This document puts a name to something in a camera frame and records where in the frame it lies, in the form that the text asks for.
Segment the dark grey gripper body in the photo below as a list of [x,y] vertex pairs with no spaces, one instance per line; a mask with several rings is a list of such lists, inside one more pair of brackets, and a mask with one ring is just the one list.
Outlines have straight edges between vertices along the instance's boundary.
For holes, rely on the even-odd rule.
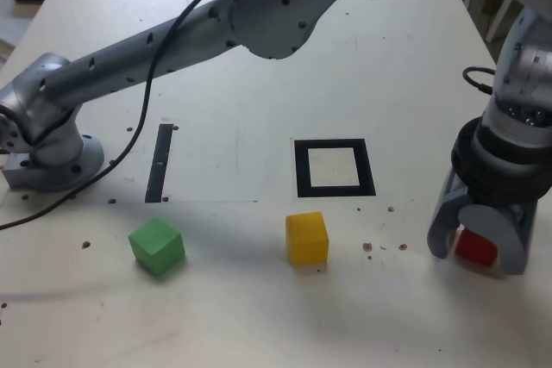
[[537,205],[535,198],[529,199],[525,194],[483,191],[474,187],[467,188],[468,195],[475,203],[484,204],[495,209],[509,209],[515,215],[522,215],[525,211]]

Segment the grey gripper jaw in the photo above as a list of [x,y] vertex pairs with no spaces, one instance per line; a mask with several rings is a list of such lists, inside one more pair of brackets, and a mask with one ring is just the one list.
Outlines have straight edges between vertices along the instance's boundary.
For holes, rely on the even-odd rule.
[[515,215],[509,209],[483,204],[461,208],[458,218],[470,231],[492,242],[499,251],[498,267],[507,275],[523,275],[530,255],[530,242],[537,205]]
[[431,254],[446,259],[453,246],[456,229],[461,225],[458,215],[464,206],[472,202],[467,186],[458,178],[453,168],[448,172],[435,213],[427,233]]

